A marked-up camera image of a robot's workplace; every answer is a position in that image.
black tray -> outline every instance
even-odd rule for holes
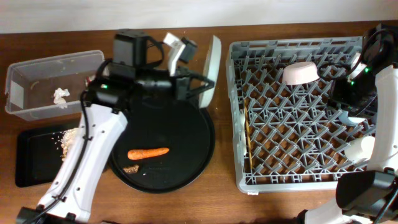
[[[109,165],[128,186],[149,193],[177,190],[194,181],[208,165],[215,147],[215,130],[207,110],[188,102],[148,105],[133,110],[129,124],[116,142]],[[132,161],[131,149],[168,147],[162,156]],[[123,167],[139,165],[138,173]]]
[[[79,120],[73,120],[20,133],[17,139],[15,184],[28,187],[52,182],[62,165],[62,147],[57,140],[62,138],[62,131],[78,125]]]

brown wooden tabletop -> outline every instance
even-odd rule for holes
[[[398,25],[398,21],[387,24]],[[201,72],[211,36],[223,45],[215,95],[208,111],[216,130],[215,153],[209,166],[190,185],[167,194],[147,194],[122,183],[111,170],[100,178],[91,210],[90,223],[110,220],[119,223],[283,223],[303,209],[315,208],[334,197],[333,190],[280,192],[248,196],[236,187],[232,147],[233,128],[226,86],[225,60],[228,47],[240,40],[346,37],[362,35],[378,22],[284,24],[266,26],[150,29],[148,34],[162,40],[166,32],[187,36],[198,44],[189,67]],[[114,30],[0,34],[0,93],[4,93],[7,68],[15,62],[102,50],[112,57]],[[17,135],[27,129],[78,118],[79,114],[28,122],[4,110],[0,97],[0,223],[14,223],[22,206],[35,208],[50,184],[18,188],[14,183]]]

gray dish rack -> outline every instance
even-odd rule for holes
[[[375,134],[376,125],[365,120],[346,126],[341,110],[327,110],[331,82],[287,86],[283,68],[313,61],[350,63],[361,51],[361,37],[234,42],[226,61],[228,96],[233,119],[233,147],[238,189],[259,192],[335,189],[347,172],[366,169],[343,151],[349,142]],[[343,68],[330,66],[322,75],[338,77]],[[253,169],[243,154],[239,110],[248,109]]]

fork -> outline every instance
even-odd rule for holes
[[[243,155],[245,156],[246,153],[248,153],[248,149],[247,149],[247,146],[246,146],[246,135],[245,135],[245,132],[244,132],[244,125],[245,125],[245,122],[246,122],[246,116],[245,116],[245,113],[244,113],[244,109],[240,109],[239,110],[239,114],[241,116],[241,127],[242,127],[241,140],[243,142]]]

orange carrot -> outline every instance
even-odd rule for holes
[[[128,152],[127,156],[131,160],[145,159],[155,156],[161,156],[169,152],[168,148],[158,149],[132,149]]]

